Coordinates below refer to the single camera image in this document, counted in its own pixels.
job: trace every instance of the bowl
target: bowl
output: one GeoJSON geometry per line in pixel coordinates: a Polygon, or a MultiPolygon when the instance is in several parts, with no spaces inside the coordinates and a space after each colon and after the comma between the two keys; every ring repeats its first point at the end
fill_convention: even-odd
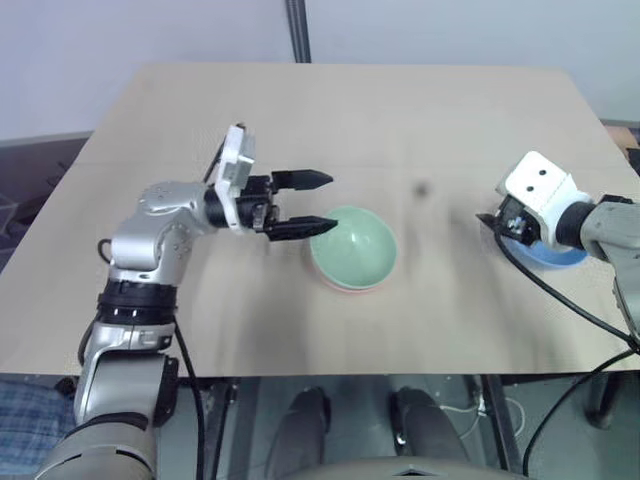
{"type": "Polygon", "coordinates": [[[389,276],[398,249],[393,232],[375,213],[344,206],[330,211],[338,226],[311,239],[311,256],[334,286],[368,290],[389,276]]]}
{"type": "Polygon", "coordinates": [[[533,266],[543,270],[573,267],[581,264],[588,256],[587,252],[577,248],[572,248],[566,252],[556,252],[540,241],[535,242],[530,247],[522,245],[512,238],[504,238],[504,243],[509,251],[526,266],[533,266]]]}

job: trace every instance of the white wall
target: white wall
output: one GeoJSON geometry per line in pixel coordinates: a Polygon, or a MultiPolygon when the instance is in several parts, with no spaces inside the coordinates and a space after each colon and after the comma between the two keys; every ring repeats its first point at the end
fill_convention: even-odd
{"type": "Polygon", "coordinates": [[[0,1],[0,141],[94,129],[157,61],[293,61],[284,2],[0,1]]]}
{"type": "Polygon", "coordinates": [[[640,121],[638,0],[306,0],[314,63],[561,67],[603,119],[640,121]]]}

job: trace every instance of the green bowl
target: green bowl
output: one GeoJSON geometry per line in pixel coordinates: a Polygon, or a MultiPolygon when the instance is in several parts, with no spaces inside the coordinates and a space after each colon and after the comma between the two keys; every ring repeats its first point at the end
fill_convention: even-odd
{"type": "Polygon", "coordinates": [[[320,272],[347,290],[366,290],[393,270],[398,249],[391,229],[375,213],[351,206],[330,211],[338,226],[311,239],[311,256],[320,272]]]}

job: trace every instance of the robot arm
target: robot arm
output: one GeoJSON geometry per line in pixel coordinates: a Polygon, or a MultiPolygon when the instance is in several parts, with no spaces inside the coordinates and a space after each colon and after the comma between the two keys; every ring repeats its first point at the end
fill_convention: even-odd
{"type": "Polygon", "coordinates": [[[293,240],[337,225],[315,216],[279,221],[279,189],[309,190],[333,179],[313,170],[250,176],[253,145],[243,127],[230,127],[213,185],[153,185],[114,234],[74,402],[78,427],[36,478],[155,478],[153,427],[173,412],[178,376],[177,359],[163,350],[175,333],[177,287],[196,238],[228,227],[293,240]]]}
{"type": "Polygon", "coordinates": [[[525,245],[586,250],[613,266],[618,307],[639,342],[640,205],[612,195],[595,204],[538,152],[527,153],[496,190],[505,196],[498,212],[478,215],[496,233],[525,245]]]}

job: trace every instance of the tabletop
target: tabletop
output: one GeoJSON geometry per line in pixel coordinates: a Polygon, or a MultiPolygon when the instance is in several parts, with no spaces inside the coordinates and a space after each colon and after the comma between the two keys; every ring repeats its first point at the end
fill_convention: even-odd
{"type": "MultiPolygon", "coordinates": [[[[496,184],[529,150],[594,198],[638,199],[633,170],[566,74],[159,64],[135,76],[0,276],[0,371],[79,372],[78,341],[107,277],[96,242],[147,186],[200,179],[237,122],[256,135],[252,173],[335,178],[278,194],[284,216],[367,208],[393,230],[398,260],[378,289],[354,295],[318,278],[308,241],[199,239],[178,294],[199,376],[584,371],[625,348],[531,284],[475,218],[495,210],[496,184]]],[[[609,265],[541,275],[625,329],[609,265]]]]}

